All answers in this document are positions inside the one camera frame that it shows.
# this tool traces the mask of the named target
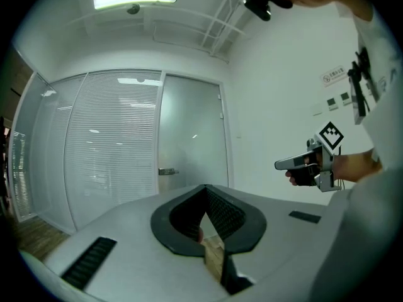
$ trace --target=black mesh fabric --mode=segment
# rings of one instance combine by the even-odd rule
[[[222,240],[245,223],[245,212],[207,189],[206,212]]]
[[[198,241],[200,222],[205,214],[205,191],[200,191],[172,210],[169,220],[172,226],[183,235]]]

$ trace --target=glass door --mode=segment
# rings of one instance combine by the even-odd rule
[[[199,184],[228,186],[218,85],[167,75],[159,125],[159,192]],[[205,237],[215,235],[206,218]]]

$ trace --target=door handle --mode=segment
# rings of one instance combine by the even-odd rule
[[[179,171],[175,170],[174,168],[168,168],[168,169],[158,169],[158,174],[160,176],[172,176],[174,174],[178,174]]]

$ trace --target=black vent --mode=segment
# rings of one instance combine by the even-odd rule
[[[115,244],[115,240],[99,237],[62,275],[62,279],[77,289],[84,289]]]
[[[309,221],[310,223],[315,223],[315,224],[317,224],[319,222],[319,220],[321,220],[320,216],[302,213],[301,211],[295,211],[295,210],[292,211],[289,214],[289,216],[297,218],[297,219]]]
[[[207,215],[222,240],[245,224],[245,212],[207,189]]]

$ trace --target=sign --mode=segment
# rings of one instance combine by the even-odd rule
[[[332,122],[325,124],[316,133],[316,136],[331,154],[335,154],[336,150],[340,147],[341,142],[344,139],[344,135],[341,134],[339,129],[336,128]]]
[[[339,82],[345,78],[347,78],[346,69],[343,66],[336,67],[335,69],[326,72],[321,75],[321,81],[325,87],[334,84],[335,82]]]

